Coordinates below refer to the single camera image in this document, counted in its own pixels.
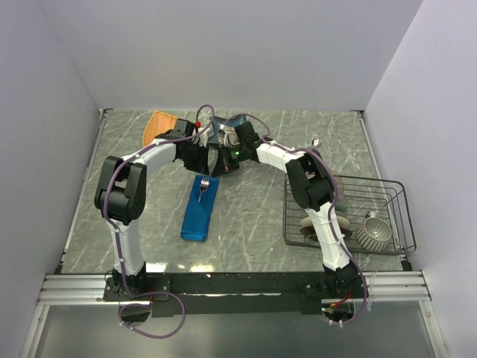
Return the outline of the silver fork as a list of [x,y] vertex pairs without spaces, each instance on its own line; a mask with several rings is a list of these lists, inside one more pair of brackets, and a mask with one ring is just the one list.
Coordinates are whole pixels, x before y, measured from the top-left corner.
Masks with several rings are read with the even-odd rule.
[[199,187],[198,202],[201,202],[204,193],[209,188],[209,177],[202,177]]

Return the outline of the blue cloth napkin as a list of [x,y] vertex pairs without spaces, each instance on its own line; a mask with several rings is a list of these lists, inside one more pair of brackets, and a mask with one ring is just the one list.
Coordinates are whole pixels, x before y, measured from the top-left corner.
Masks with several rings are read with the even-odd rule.
[[186,206],[180,231],[180,237],[186,241],[205,242],[209,232],[219,181],[216,178],[209,178],[209,186],[199,201],[202,179],[203,175],[195,177]]

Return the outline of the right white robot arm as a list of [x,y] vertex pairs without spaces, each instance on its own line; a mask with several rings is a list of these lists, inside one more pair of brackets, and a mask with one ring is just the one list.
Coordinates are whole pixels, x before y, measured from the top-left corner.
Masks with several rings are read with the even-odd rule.
[[212,176],[228,175],[246,160],[285,172],[292,196],[311,219],[320,243],[328,293],[337,298],[357,293],[360,275],[335,214],[339,191],[319,153],[314,149],[287,148],[270,138],[261,138],[248,121],[229,126],[226,119],[215,117],[212,125],[216,135],[212,145],[218,150]]

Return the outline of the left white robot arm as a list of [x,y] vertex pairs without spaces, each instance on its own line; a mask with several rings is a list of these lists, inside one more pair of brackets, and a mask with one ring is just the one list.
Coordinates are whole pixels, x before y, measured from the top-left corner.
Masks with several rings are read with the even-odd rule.
[[103,163],[94,204],[107,221],[113,238],[113,279],[122,292],[138,300],[148,291],[145,259],[139,244],[139,217],[146,204],[148,175],[166,163],[182,160],[191,172],[209,174],[208,139],[212,121],[199,128],[178,119],[174,127],[125,157],[109,156]]

